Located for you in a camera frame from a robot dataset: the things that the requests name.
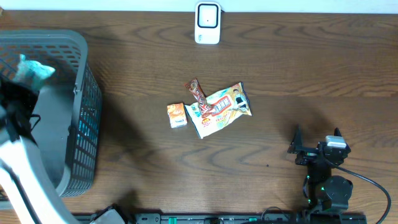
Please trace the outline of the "teal wet wipes pack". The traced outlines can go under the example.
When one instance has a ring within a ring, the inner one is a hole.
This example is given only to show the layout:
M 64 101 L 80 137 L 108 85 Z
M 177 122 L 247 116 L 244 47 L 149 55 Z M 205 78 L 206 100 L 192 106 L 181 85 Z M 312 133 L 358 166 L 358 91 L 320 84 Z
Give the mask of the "teal wet wipes pack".
M 46 79 L 55 73 L 53 67 L 43 65 L 35 60 L 27 60 L 25 55 L 19 55 L 19 63 L 17 64 L 17 72 L 12 81 L 21 83 L 31 90 L 40 91 L 44 86 Z

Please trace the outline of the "large beige snack bag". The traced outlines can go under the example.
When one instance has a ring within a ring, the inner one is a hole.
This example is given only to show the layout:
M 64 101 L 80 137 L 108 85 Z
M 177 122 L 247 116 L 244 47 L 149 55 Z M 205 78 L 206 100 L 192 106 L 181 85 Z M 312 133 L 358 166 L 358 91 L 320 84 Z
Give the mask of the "large beige snack bag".
M 184 105 L 200 139 L 225 128 L 241 115 L 252 115 L 243 82 L 207 96 L 206 102 L 213 109 L 205 116 L 198 102 Z

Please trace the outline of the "red brown candy bar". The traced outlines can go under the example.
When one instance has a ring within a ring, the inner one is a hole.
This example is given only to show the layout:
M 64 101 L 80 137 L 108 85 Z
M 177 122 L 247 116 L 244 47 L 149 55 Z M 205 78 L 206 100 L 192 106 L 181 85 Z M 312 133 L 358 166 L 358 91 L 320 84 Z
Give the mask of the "red brown candy bar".
M 201 89 L 201 86 L 196 78 L 190 80 L 189 82 L 185 83 L 184 86 L 188 89 L 191 94 L 195 97 L 198 102 L 198 108 L 201 113 L 202 118 L 206 118 L 207 116 L 211 115 L 215 108 L 213 105 L 210 105 L 207 102 L 206 96 Z

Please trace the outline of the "small orange snack box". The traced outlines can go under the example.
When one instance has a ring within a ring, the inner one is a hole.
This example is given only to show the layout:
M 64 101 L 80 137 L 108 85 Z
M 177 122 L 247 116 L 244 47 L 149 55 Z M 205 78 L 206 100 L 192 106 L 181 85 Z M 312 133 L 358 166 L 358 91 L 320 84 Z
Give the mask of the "small orange snack box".
M 168 105 L 167 114 L 169 116 L 171 128 L 179 128 L 187 124 L 187 116 L 183 103 Z

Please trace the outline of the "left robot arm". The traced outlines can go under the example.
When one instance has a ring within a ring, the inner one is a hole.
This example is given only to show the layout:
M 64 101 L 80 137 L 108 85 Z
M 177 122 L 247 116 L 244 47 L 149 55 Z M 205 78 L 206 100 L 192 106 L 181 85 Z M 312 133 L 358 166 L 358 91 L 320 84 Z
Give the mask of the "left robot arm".
M 21 223 L 78 223 L 58 196 L 31 134 L 38 94 L 1 78 L 1 187 Z

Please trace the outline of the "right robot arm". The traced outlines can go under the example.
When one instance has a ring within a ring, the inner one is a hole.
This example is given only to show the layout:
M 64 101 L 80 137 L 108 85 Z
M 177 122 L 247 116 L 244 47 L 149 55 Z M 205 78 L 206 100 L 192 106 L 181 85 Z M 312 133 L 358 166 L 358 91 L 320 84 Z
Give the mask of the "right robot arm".
M 308 199 L 308 208 L 302 212 L 305 221 L 309 222 L 314 216 L 340 216 L 348 209 L 353 184 L 331 173 L 351 152 L 338 128 L 316 147 L 304 146 L 301 130 L 297 128 L 287 152 L 296 155 L 297 165 L 307 167 L 303 183 L 303 194 Z

